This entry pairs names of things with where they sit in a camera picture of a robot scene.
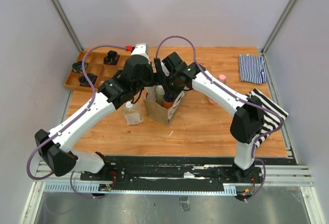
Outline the orange spray bottle front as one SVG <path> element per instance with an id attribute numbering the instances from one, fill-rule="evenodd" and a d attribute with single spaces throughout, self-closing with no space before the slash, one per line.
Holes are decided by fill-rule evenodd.
<path id="1" fill-rule="evenodd" d="M 174 101 L 175 101 L 174 96 L 165 94 L 163 97 L 163 107 L 166 109 L 171 108 L 174 104 Z"/>

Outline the clear bottle pink cap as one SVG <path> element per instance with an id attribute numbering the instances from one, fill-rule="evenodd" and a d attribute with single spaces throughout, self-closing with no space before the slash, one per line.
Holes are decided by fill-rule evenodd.
<path id="1" fill-rule="evenodd" d="M 226 79 L 226 76 L 224 74 L 220 74 L 217 79 L 220 82 L 222 82 L 223 84 L 226 84 L 227 79 Z M 211 100 L 211 99 L 208 99 L 208 100 L 211 104 L 215 104 L 215 102 L 213 100 Z"/>

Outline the clear bottle white cap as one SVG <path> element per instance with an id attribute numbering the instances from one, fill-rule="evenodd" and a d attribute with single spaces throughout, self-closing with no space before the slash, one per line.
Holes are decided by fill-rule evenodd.
<path id="1" fill-rule="evenodd" d="M 140 105 L 133 104 L 131 101 L 126 102 L 123 107 L 123 115 L 127 125 L 137 125 L 143 122 Z"/>

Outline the blue white striped cloth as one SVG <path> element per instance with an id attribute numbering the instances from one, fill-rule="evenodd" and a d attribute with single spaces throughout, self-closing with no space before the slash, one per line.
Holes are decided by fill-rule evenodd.
<path id="1" fill-rule="evenodd" d="M 239 76 L 242 82 L 262 85 L 267 82 L 263 56 L 239 55 Z"/>

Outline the black white striped cloth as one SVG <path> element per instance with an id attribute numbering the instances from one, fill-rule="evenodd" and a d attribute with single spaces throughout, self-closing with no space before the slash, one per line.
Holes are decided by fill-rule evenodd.
<path id="1" fill-rule="evenodd" d="M 262 93 L 260 90 L 255 88 L 251 92 L 246 94 L 247 97 L 258 97 L 260 101 L 262 102 L 262 106 L 268 110 L 271 110 L 272 112 L 275 112 L 277 115 L 279 115 L 283 121 L 289 116 L 289 113 L 285 111 L 283 108 L 281 108 L 278 104 L 276 104 L 274 101 L 272 101 L 270 98 L 268 98 L 264 93 Z M 267 132 L 270 132 L 280 125 L 280 120 L 277 116 L 265 111 L 264 112 L 264 124 L 261 128 L 260 134 L 265 134 Z"/>

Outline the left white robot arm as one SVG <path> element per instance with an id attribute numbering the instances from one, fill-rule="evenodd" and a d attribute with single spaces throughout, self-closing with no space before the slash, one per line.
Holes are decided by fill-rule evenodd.
<path id="1" fill-rule="evenodd" d="M 99 153 L 86 153 L 72 148 L 102 118 L 115 112 L 146 87 L 161 84 L 164 64 L 159 58 L 150 63 L 137 54 L 128 58 L 124 68 L 105 80 L 78 111 L 49 132 L 41 129 L 35 135 L 40 156 L 57 177 L 72 170 L 83 170 L 103 181 L 110 175 L 109 166 Z"/>

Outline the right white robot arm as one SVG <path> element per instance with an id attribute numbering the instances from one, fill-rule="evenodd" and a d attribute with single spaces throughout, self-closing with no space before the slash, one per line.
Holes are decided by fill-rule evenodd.
<path id="1" fill-rule="evenodd" d="M 255 165 L 252 143 L 264 124 L 264 111 L 257 108 L 261 105 L 260 99 L 235 92 L 204 67 L 194 62 L 187 65 L 176 52 L 164 58 L 156 69 L 164 71 L 165 90 L 171 95 L 187 87 L 206 95 L 228 112 L 232 117 L 230 133 L 237 141 L 233 177 L 239 183 L 250 179 Z"/>

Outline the canvas tote bag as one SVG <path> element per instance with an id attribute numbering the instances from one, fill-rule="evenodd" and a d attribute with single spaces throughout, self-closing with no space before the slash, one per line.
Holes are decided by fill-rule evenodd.
<path id="1" fill-rule="evenodd" d="M 144 99 L 144 106 L 146 110 L 147 117 L 163 124 L 169 126 L 177 113 L 179 107 L 182 104 L 186 94 L 182 91 L 177 98 L 175 98 L 174 104 L 171 108 L 166 109 L 160 106 L 156 102 L 156 86 L 147 87 L 146 95 Z"/>

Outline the small black rolled belt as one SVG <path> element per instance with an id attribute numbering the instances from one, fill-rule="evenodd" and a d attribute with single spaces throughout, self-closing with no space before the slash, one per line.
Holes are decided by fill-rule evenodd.
<path id="1" fill-rule="evenodd" d="M 117 65 L 120 55 L 114 50 L 110 50 L 103 59 L 103 64 Z"/>

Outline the wooden compartment tray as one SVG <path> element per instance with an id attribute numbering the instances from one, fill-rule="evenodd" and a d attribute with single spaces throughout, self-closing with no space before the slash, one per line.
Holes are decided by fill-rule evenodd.
<path id="1" fill-rule="evenodd" d="M 119 60 L 116 65 L 103 64 L 103 60 L 110 50 L 116 51 L 119 56 Z M 96 76 L 96 79 L 92 80 L 95 89 L 97 89 L 105 80 L 110 79 L 117 71 L 122 70 L 125 61 L 130 57 L 130 55 L 131 54 L 125 50 L 112 47 L 104 47 L 93 50 L 86 58 L 86 73 L 92 73 Z M 92 92 L 91 87 L 82 86 L 79 81 L 81 77 L 83 77 L 83 73 L 74 72 L 71 69 L 64 86 L 73 91 Z"/>

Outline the green patterned rolled belt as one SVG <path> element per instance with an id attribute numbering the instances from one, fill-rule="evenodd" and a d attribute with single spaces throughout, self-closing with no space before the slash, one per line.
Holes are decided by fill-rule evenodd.
<path id="1" fill-rule="evenodd" d="M 74 73 L 83 73 L 83 69 L 87 69 L 88 67 L 88 63 L 87 62 L 82 62 L 82 61 L 78 61 L 78 62 L 74 62 L 72 64 L 72 72 Z"/>

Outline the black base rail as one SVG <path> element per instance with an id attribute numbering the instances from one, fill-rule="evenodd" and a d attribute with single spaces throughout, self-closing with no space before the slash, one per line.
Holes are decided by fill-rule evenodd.
<path id="1" fill-rule="evenodd" d="M 232 157 L 184 156 L 105 156 L 105 168 L 93 174 L 84 170 L 80 179 L 116 180 L 116 190 L 213 192 L 225 183 L 261 183 L 260 167 L 245 172 L 233 164 Z"/>

